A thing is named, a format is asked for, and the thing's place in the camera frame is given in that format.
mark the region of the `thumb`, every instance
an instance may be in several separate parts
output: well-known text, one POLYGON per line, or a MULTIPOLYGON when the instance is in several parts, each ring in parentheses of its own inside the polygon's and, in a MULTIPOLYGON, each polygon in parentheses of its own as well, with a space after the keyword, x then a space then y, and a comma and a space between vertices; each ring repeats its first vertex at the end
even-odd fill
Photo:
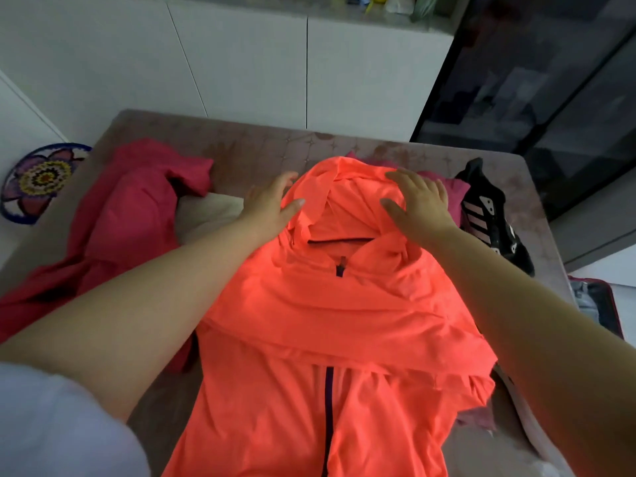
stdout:
POLYGON ((402 229, 404 226, 404 222, 406 221, 406 212, 402 209, 398 203, 396 203, 393 199, 380 199, 380 204, 389 213, 391 219, 396 224, 399 229, 402 229))
POLYGON ((291 221, 291 218, 296 216, 300 208, 305 203, 304 199, 296 199, 287 204, 281 209, 281 224, 286 226, 291 221))

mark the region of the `orange jacket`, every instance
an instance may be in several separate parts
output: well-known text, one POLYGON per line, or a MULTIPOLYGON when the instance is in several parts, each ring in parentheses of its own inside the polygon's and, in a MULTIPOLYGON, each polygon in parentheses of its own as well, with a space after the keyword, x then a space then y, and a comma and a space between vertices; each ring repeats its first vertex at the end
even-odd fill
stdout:
POLYGON ((386 169, 320 162, 306 204, 199 326, 203 384, 164 476, 446 476, 496 357, 433 256, 380 206, 386 169))

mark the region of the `colorful mandala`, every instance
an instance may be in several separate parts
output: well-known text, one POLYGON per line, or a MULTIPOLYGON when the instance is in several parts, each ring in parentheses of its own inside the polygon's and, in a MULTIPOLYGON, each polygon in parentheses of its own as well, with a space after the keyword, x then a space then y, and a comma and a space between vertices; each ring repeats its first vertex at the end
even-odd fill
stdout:
POLYGON ((23 157, 4 179, 0 213, 14 223, 35 224, 90 150, 54 143, 23 157))

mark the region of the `zipper pull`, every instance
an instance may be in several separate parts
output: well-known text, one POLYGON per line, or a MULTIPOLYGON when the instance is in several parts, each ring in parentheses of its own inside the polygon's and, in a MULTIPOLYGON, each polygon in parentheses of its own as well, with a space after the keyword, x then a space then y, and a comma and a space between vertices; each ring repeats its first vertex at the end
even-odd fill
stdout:
POLYGON ((346 264, 346 257, 341 256, 340 257, 340 264, 338 264, 338 266, 336 266, 336 276, 338 278, 342 278, 342 275, 345 273, 345 264, 346 264))

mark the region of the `blue rim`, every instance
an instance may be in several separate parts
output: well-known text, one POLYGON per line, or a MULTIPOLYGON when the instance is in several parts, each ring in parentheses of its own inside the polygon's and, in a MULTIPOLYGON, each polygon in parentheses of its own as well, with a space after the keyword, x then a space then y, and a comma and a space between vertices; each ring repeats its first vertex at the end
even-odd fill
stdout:
MULTIPOLYGON (((13 170, 15 169, 16 166, 20 165, 20 163, 22 163, 23 160, 37 154, 40 151, 47 151, 51 149, 62 149, 63 147, 70 147, 72 149, 82 149, 86 152, 91 152, 93 150, 93 148, 89 147, 88 145, 84 145, 83 143, 75 143, 75 142, 59 142, 59 143, 51 143, 49 145, 43 145, 42 147, 39 147, 36 150, 29 152, 22 159, 20 159, 15 164, 13 164, 13 167, 11 168, 9 173, 6 176, 4 176, 4 182, 3 182, 2 188, 4 189, 4 186, 6 185, 6 183, 9 182, 10 176, 13 174, 13 170)), ((16 216, 15 214, 11 214, 10 212, 7 212, 4 209, 4 204, 0 204, 0 214, 2 214, 2 216, 4 216, 5 219, 11 221, 12 223, 27 224, 29 226, 35 224, 37 220, 39 219, 39 217, 33 217, 33 216, 19 217, 19 216, 16 216)))

